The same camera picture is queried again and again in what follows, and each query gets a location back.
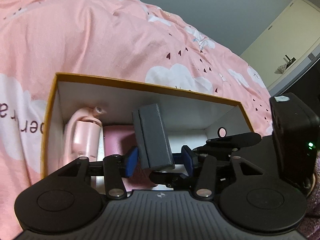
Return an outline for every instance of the white cabinet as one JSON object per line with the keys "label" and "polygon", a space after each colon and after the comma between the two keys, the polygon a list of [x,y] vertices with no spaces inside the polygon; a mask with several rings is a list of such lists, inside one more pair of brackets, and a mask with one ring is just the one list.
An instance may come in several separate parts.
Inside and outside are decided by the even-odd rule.
{"label": "white cabinet", "polygon": [[241,58],[260,74],[266,87],[270,87],[286,74],[275,73],[279,66],[288,62],[285,55],[296,59],[290,66],[294,68],[319,38],[320,12],[304,0],[293,0]]}

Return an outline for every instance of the gray sponge block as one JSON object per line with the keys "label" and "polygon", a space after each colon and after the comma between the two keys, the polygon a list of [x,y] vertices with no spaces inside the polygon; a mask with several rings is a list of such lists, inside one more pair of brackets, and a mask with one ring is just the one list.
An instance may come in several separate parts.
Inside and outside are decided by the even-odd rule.
{"label": "gray sponge block", "polygon": [[158,104],[132,112],[133,126],[143,169],[174,169],[174,161]]}

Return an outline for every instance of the cardboard box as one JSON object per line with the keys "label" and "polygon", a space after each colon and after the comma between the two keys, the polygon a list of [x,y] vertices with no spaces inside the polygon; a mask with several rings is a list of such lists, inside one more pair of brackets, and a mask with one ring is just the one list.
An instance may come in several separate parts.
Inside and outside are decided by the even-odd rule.
{"label": "cardboard box", "polygon": [[172,152],[182,145],[191,149],[217,138],[224,127],[227,136],[253,131],[238,101],[157,85],[105,77],[57,73],[53,79],[44,120],[41,177],[58,169],[64,152],[64,126],[82,107],[102,106],[103,125],[132,125],[132,111],[157,103],[168,132]]}

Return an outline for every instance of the bed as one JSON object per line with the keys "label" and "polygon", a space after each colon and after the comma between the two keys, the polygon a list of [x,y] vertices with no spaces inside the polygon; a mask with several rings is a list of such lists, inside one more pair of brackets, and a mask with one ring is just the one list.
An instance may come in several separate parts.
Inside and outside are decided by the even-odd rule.
{"label": "bed", "polygon": [[40,179],[44,112],[56,72],[235,99],[256,132],[272,132],[270,95],[259,74],[175,14],[140,0],[0,0],[2,240],[21,231],[16,196]]}

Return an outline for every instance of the pink bottle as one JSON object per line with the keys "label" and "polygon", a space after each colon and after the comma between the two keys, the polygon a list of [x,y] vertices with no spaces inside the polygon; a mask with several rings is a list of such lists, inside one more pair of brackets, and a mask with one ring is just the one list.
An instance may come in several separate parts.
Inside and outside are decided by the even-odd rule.
{"label": "pink bottle", "polygon": [[60,167],[80,156],[88,157],[90,162],[97,161],[102,123],[96,117],[103,113],[99,107],[84,107],[73,114],[64,133],[64,155],[60,159]]}

